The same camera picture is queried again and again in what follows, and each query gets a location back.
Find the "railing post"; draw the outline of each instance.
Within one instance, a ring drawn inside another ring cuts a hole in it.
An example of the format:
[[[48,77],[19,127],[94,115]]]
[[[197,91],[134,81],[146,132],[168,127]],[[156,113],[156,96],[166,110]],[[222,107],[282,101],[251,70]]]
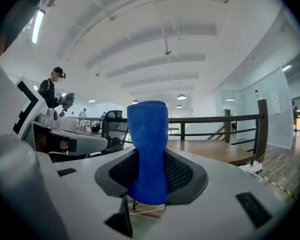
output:
[[[259,115],[260,119],[257,120],[258,122],[258,135],[256,132],[255,136],[255,143],[253,153],[255,154],[254,160],[261,163],[264,160],[264,154],[267,148],[267,141],[268,141],[268,106],[266,99],[258,100],[258,107],[259,107]]]
[[[230,117],[230,109],[225,109],[224,110],[224,115],[226,117]],[[224,127],[225,132],[230,132],[231,131],[231,122],[225,122],[225,127]],[[225,135],[225,142],[230,143],[230,133]]]
[[[186,134],[186,124],[184,122],[180,123],[181,126],[181,140],[184,141],[185,140],[185,134]]]

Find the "yellow and black tape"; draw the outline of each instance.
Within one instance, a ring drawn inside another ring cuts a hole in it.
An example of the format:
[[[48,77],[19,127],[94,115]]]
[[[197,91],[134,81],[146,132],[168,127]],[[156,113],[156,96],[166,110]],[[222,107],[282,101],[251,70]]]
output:
[[[274,183],[272,180],[268,179],[267,177],[259,174],[262,178],[264,178],[265,180],[267,180],[268,182],[271,182],[273,185],[277,186],[279,189],[283,190],[284,192],[286,192],[287,194],[289,194],[290,196],[292,196],[293,198],[295,198],[296,200],[298,200],[298,197],[296,197],[294,194],[292,194],[291,192],[285,190],[282,186],[279,186],[278,184]]]

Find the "blue towel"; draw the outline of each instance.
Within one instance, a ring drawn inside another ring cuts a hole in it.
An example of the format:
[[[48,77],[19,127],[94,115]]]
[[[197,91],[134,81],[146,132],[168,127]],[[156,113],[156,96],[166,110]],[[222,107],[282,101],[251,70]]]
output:
[[[144,101],[127,108],[133,145],[139,151],[139,175],[128,195],[144,204],[165,204],[168,184],[164,150],[168,144],[168,110],[162,101]]]

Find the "desk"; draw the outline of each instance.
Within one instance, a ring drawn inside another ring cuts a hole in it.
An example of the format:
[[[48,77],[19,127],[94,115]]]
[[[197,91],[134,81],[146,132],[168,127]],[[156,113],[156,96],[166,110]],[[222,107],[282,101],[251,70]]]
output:
[[[196,154],[240,166],[254,158],[254,154],[219,139],[211,140],[169,140],[167,148]]]

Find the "black mesh pad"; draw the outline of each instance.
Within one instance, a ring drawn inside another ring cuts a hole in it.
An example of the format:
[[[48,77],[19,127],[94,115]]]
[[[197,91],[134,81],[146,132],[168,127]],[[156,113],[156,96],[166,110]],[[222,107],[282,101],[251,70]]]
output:
[[[99,167],[95,181],[112,197],[124,197],[139,174],[139,152],[137,149]],[[208,175],[198,164],[172,152],[164,151],[164,174],[169,194],[166,205],[189,204],[206,188]]]

